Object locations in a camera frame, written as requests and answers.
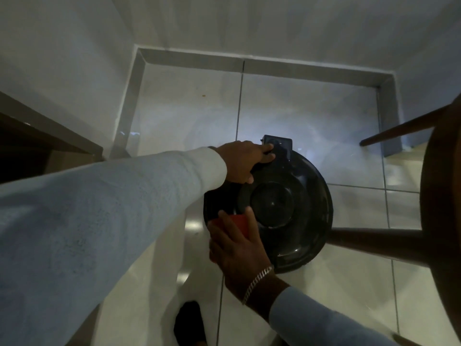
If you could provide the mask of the person's left forearm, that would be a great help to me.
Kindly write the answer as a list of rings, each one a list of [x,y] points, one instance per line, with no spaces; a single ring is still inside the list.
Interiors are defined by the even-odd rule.
[[[64,346],[227,168],[208,147],[0,185],[0,346]]]

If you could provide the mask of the small red object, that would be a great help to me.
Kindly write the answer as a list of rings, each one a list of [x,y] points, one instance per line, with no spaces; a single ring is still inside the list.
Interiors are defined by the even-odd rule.
[[[249,224],[245,214],[230,215],[232,222],[238,227],[242,235],[249,238]]]

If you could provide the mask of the black round trash bin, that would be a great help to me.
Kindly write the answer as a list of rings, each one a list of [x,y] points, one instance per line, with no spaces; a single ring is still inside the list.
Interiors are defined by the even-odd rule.
[[[332,228],[333,204],[318,169],[293,150],[289,138],[264,135],[276,157],[251,170],[251,184],[226,181],[204,195],[205,222],[243,214],[250,206],[258,223],[264,249],[277,274],[289,273],[312,261],[326,244]]]

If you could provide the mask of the brown wooden furniture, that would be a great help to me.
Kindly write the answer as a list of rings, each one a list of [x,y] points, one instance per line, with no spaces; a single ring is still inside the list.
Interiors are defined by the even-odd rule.
[[[0,185],[104,160],[101,146],[0,92]]]

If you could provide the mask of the dark wooden stool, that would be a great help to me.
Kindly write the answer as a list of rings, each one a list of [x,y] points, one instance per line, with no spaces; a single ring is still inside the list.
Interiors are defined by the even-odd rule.
[[[369,146],[433,127],[419,192],[420,231],[332,228],[327,244],[429,267],[461,342],[461,93],[449,105],[363,139]]]

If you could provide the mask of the person's black shoe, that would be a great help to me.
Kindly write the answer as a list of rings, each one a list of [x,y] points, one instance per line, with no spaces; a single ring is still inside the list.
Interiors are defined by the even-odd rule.
[[[181,306],[173,331],[178,346],[208,346],[197,301],[187,301]]]

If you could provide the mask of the person's right forearm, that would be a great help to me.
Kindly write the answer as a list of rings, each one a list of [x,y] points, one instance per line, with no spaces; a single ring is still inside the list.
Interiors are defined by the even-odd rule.
[[[265,319],[289,346],[399,346],[273,273],[255,279],[242,302]]]

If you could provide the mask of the person's right hand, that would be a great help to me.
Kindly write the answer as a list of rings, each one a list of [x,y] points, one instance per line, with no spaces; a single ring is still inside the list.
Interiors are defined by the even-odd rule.
[[[256,277],[271,266],[260,238],[253,209],[246,207],[244,214],[249,224],[248,239],[236,226],[235,242],[216,242],[212,238],[212,221],[207,225],[210,234],[210,260],[219,266],[226,287],[239,301],[244,300],[248,288]]]

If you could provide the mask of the person's left hand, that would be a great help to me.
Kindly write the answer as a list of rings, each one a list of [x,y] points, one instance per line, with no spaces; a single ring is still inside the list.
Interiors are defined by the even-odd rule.
[[[249,163],[250,143],[251,141],[234,141],[219,147],[212,147],[226,165],[226,181],[236,184],[254,182],[251,170],[256,164]]]

